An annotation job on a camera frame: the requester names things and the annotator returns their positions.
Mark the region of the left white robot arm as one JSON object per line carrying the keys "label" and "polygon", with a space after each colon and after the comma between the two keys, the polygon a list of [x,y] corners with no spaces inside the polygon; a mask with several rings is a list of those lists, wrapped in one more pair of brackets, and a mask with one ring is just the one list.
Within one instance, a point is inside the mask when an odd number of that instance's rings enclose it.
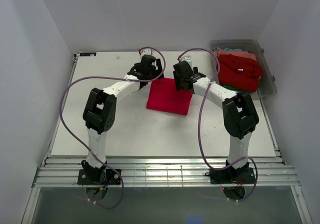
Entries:
{"label": "left white robot arm", "polygon": [[162,63],[159,58],[150,54],[140,57],[140,62],[133,65],[120,80],[113,85],[98,89],[93,88],[87,99],[83,120],[88,133],[88,156],[81,162],[85,175],[95,184],[106,179],[106,139],[107,133],[116,118],[117,103],[131,93],[142,89],[149,80],[163,78]]}

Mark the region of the crimson red t shirt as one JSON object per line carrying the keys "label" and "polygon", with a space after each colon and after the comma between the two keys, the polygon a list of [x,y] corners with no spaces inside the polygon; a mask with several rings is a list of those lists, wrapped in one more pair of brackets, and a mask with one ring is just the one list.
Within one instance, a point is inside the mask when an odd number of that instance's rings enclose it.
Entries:
{"label": "crimson red t shirt", "polygon": [[157,79],[151,83],[146,108],[186,116],[192,96],[187,90],[177,90],[172,78]]}

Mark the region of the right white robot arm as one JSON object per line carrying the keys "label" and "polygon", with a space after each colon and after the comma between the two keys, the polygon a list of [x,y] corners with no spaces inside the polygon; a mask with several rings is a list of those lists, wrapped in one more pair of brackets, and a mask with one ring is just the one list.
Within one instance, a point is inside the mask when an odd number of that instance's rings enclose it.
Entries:
{"label": "right white robot arm", "polygon": [[177,90],[201,96],[222,110],[223,124],[229,134],[229,154],[225,167],[210,167],[207,175],[213,184],[244,181],[254,183],[255,174],[249,167],[248,150],[252,133],[259,123],[255,105],[247,92],[226,89],[192,68],[188,61],[173,66],[173,77]]}

